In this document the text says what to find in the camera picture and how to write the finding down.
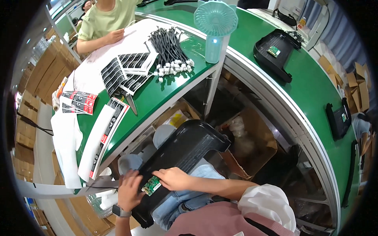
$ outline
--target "handheld fan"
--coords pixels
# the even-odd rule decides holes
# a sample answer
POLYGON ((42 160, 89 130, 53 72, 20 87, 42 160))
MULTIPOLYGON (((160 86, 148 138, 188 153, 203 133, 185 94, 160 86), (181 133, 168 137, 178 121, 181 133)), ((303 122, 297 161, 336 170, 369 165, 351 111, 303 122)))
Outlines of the handheld fan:
POLYGON ((221 1, 198 1, 194 12, 194 24, 207 34, 205 60, 217 63, 222 49, 223 38, 230 35, 237 26, 236 5, 221 1))

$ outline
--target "white cloth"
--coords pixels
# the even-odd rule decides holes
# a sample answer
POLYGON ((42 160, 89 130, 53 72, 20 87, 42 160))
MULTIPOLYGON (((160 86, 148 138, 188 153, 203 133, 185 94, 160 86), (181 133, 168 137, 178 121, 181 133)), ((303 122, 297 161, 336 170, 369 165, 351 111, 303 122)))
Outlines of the white cloth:
POLYGON ((277 186, 264 184, 247 188, 238 203, 238 209, 243 216, 256 213, 295 231, 294 211, 283 190, 277 186))

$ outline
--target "black plastic tray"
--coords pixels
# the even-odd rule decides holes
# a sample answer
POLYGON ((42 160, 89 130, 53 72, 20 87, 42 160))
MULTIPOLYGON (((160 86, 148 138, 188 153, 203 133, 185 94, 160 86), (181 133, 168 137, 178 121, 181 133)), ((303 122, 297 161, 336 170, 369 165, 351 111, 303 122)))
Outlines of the black plastic tray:
POLYGON ((301 49, 301 43, 281 29, 275 29, 267 36, 256 42, 253 55, 256 60, 270 68, 283 81, 290 83, 291 74, 286 73, 284 65, 293 49, 301 49), (281 52, 277 57, 268 53, 270 46, 275 46, 281 52))
POLYGON ((341 104, 341 107, 336 111, 332 111, 332 104, 330 103, 328 103, 325 108, 332 136, 335 141, 342 139, 352 124, 352 116, 350 114, 347 99, 343 98, 341 104), (347 117, 344 122, 342 120, 342 114, 345 114, 347 117))
MULTIPOLYGON (((228 138, 201 120, 184 122, 155 154, 141 167, 143 179, 139 189, 160 169, 179 167, 189 173, 210 150, 225 152, 230 146, 228 138)), ((151 212, 160 205, 170 191, 159 187, 151 196, 145 195, 141 203, 132 210, 132 216, 142 228, 153 225, 151 212)))

